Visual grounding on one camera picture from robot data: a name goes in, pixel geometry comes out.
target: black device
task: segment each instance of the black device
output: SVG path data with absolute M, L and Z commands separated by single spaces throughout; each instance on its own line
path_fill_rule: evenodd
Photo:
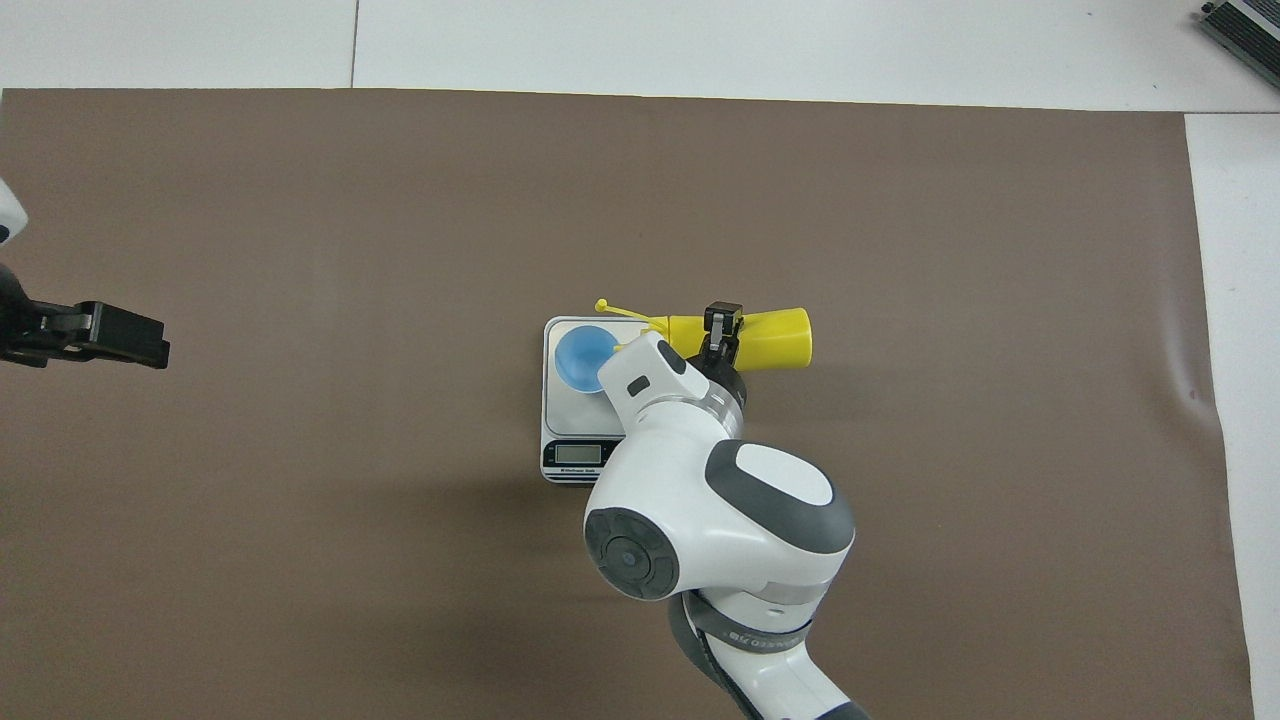
M 1225 0 L 1201 6 L 1199 27 L 1280 88 L 1280 0 Z
M 0 265 L 0 360 L 45 368 L 50 360 L 115 360 L 169 366 L 164 323 L 96 300 L 74 306 L 27 297 Z

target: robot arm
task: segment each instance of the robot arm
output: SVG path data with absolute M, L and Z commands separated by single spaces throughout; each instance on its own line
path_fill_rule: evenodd
M 0 246 L 24 227 L 27 213 L 0 179 Z M 50 360 L 93 359 L 168 366 L 164 323 L 105 302 L 67 306 L 33 301 L 17 275 L 0 265 L 0 360 L 45 368 Z
M 669 598 L 676 642 L 746 717 L 865 720 L 805 647 L 852 514 L 817 466 L 740 439 L 740 311 L 708 309 L 692 361 L 646 333 L 600 368 L 626 438 L 588 501 L 588 552 L 622 593 Z

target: white surface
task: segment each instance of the white surface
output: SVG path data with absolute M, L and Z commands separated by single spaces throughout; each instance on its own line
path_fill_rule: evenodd
M 812 720 L 849 702 L 849 697 L 818 669 L 805 643 L 778 653 L 744 652 L 708 637 L 721 667 L 768 720 Z
M 740 470 L 809 505 L 831 502 L 831 483 L 822 470 L 781 450 L 744 445 L 735 459 Z
M 357 87 L 1280 110 L 1199 0 L 362 0 Z
M 356 0 L 0 0 L 0 87 L 347 87 Z
M 1280 115 L 1190 115 L 1213 389 L 1258 720 L 1280 717 Z
M 701 373 L 677 374 L 660 355 L 659 343 L 666 345 L 662 334 L 644 333 L 609 357 L 598 373 L 604 393 L 622 420 L 622 430 L 628 436 L 653 414 L 657 400 L 696 402 L 710 391 L 710 380 Z M 631 383 L 641 375 L 649 384 L 631 395 Z
M 748 628 L 755 628 L 765 633 L 790 633 L 791 630 L 799 630 L 809 620 L 813 620 L 813 614 L 822 605 L 822 598 L 826 597 L 827 588 L 818 585 L 815 588 L 788 588 L 788 591 L 797 593 L 808 591 L 810 600 L 797 605 L 782 605 L 778 601 L 760 600 L 751 593 L 733 588 L 701 588 L 699 594 L 712 607 L 718 610 L 721 615 Z

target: kitchen scale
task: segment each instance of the kitchen scale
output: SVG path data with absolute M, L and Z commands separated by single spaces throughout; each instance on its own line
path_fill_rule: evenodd
M 543 329 L 541 469 L 543 477 L 548 480 L 561 484 L 594 483 L 600 477 L 609 454 L 623 437 L 622 421 L 613 411 L 608 396 L 603 389 L 590 392 L 593 388 L 599 388 L 594 372 L 575 375 L 572 368 L 564 365 L 563 348 L 559 355 L 562 363 L 557 364 L 557 348 L 562 342 L 573 343 L 573 347 L 579 348 L 579 342 L 586 338 L 594 343 L 589 350 L 596 354 L 612 354 L 613 345 L 631 342 L 640 337 L 646 327 L 649 323 L 645 320 L 600 316 L 562 315 L 547 323 L 547 328 Z M 571 387 L 571 382 L 579 389 Z

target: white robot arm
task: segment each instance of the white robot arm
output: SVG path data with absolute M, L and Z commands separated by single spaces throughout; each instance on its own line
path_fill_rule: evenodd
M 626 437 L 588 501 L 588 552 L 622 593 L 671 598 L 681 650 L 746 717 L 868 720 L 805 647 L 852 514 L 817 466 L 740 439 L 741 309 L 707 318 L 692 363 L 645 333 L 600 368 Z
M 0 178 L 0 246 L 20 233 L 24 227 L 27 227 L 27 211 L 4 183 L 4 178 Z

